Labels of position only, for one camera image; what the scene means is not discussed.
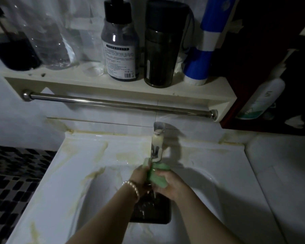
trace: dark bottle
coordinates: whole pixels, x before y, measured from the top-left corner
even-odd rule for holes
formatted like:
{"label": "dark bottle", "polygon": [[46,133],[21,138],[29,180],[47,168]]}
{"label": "dark bottle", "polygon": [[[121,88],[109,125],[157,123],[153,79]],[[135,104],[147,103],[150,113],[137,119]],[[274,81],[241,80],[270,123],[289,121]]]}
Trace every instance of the dark bottle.
{"label": "dark bottle", "polygon": [[188,13],[189,6],[184,3],[147,1],[144,78],[148,85],[171,85]]}
{"label": "dark bottle", "polygon": [[37,57],[25,34],[13,27],[0,9],[0,60],[12,70],[27,71],[37,68]]}

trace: hand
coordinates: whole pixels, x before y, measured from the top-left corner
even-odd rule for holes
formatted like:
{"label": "hand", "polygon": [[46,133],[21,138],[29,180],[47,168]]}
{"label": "hand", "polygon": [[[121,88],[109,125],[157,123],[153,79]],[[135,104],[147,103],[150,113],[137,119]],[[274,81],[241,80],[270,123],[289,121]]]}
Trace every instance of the hand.
{"label": "hand", "polygon": [[129,179],[137,186],[140,197],[143,196],[150,189],[145,185],[145,182],[147,180],[147,172],[150,170],[150,167],[151,162],[148,163],[148,166],[140,165],[132,172],[132,175]]}
{"label": "hand", "polygon": [[179,177],[178,174],[174,173],[171,170],[155,170],[155,173],[159,176],[165,176],[165,179],[168,183],[166,188],[161,188],[155,184],[152,185],[152,189],[155,192],[158,192],[167,198],[174,200],[175,202],[179,199],[182,191],[190,189],[190,187]]}

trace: dark tumbler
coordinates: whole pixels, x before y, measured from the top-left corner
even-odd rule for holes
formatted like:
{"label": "dark tumbler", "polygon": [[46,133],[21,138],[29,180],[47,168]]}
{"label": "dark tumbler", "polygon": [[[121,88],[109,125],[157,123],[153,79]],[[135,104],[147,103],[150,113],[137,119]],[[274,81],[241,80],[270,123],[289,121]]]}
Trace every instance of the dark tumbler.
{"label": "dark tumbler", "polygon": [[188,13],[189,6],[184,3],[147,1],[144,79],[148,85],[171,85]]}

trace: white shelf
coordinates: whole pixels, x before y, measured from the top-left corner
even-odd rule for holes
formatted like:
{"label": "white shelf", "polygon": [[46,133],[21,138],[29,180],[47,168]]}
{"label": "white shelf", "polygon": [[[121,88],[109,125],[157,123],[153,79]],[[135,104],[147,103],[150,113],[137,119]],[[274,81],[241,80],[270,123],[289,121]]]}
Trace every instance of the white shelf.
{"label": "white shelf", "polygon": [[152,98],[158,100],[166,100],[170,102],[190,102],[208,105],[209,109],[217,109],[220,121],[232,104],[236,100],[236,96],[230,87],[228,81],[224,77],[218,77],[210,80],[203,86],[192,86],[174,77],[173,85],[167,88],[154,88],[147,85],[143,78],[134,82],[120,82],[111,78],[108,74],[98,77],[86,76],[81,67],[73,67],[64,70],[49,70],[39,68],[35,70],[17,72],[7,68],[0,69],[0,76],[12,86],[12,88],[20,95],[21,89],[34,89],[35,85],[43,86],[48,83],[66,84],[69,86],[85,86],[90,88],[110,89],[123,92],[136,92],[153,95]]}

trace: metal rod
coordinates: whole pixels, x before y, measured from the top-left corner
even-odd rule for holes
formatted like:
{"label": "metal rod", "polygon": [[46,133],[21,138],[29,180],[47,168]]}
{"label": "metal rod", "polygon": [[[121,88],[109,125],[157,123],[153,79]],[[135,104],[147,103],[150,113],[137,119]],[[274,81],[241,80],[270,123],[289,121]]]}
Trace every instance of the metal rod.
{"label": "metal rod", "polygon": [[101,100],[94,98],[78,98],[78,97],[61,96],[55,94],[37,93],[31,90],[24,90],[22,97],[26,102],[32,100],[46,100],[46,101],[63,102],[63,103],[81,103],[81,104],[90,104],[97,106],[109,106],[109,107],[116,107],[121,109],[147,110],[147,111],[162,112],[162,113],[177,114],[177,115],[195,115],[195,116],[210,118],[212,120],[216,120],[218,117],[217,110],[210,110],[210,111],[190,110],[190,109],[181,109],[181,108],[158,106],[158,105]]}

